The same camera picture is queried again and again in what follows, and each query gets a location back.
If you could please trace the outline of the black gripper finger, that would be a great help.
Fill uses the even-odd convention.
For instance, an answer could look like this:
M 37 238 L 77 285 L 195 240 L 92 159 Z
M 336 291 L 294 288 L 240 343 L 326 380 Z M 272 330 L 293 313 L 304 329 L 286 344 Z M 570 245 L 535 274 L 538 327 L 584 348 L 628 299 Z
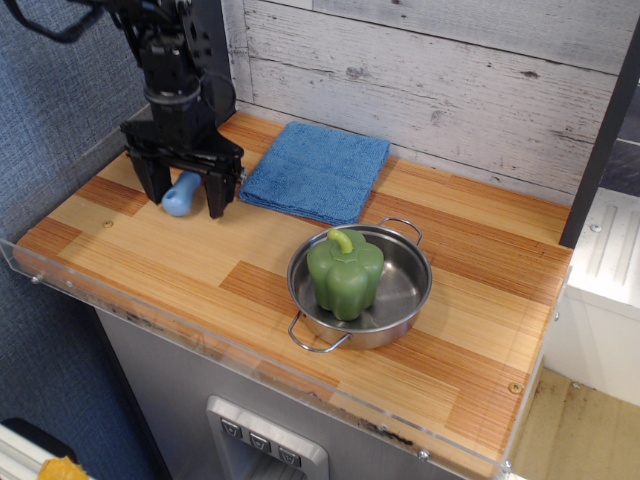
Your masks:
M 146 195 L 150 200 L 161 200 L 172 187 L 170 169 L 157 161 L 131 152 L 130 158 Z
M 232 169 L 211 170 L 204 175 L 209 216 L 218 219 L 235 196 L 237 175 Z

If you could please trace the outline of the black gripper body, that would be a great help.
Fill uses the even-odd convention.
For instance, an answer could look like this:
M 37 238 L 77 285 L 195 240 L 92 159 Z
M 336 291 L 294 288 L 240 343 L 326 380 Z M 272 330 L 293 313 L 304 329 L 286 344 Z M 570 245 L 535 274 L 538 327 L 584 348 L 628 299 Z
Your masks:
M 216 114 L 200 95 L 151 96 L 149 104 L 149 120 L 131 120 L 121 125 L 133 154 L 200 174 L 243 173 L 244 151 L 218 131 Z

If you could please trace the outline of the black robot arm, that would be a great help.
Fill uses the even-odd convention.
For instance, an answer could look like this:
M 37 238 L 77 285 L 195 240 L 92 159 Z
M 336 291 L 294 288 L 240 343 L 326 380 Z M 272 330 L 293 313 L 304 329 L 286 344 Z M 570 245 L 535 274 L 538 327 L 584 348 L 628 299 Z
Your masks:
M 227 71 L 213 71 L 210 34 L 189 1 L 93 1 L 111 15 L 144 73 L 148 120 L 122 124 L 129 158 L 154 203 L 172 186 L 173 168 L 204 183 L 209 215 L 216 219 L 244 175 L 243 149 L 218 130 L 235 112 Z

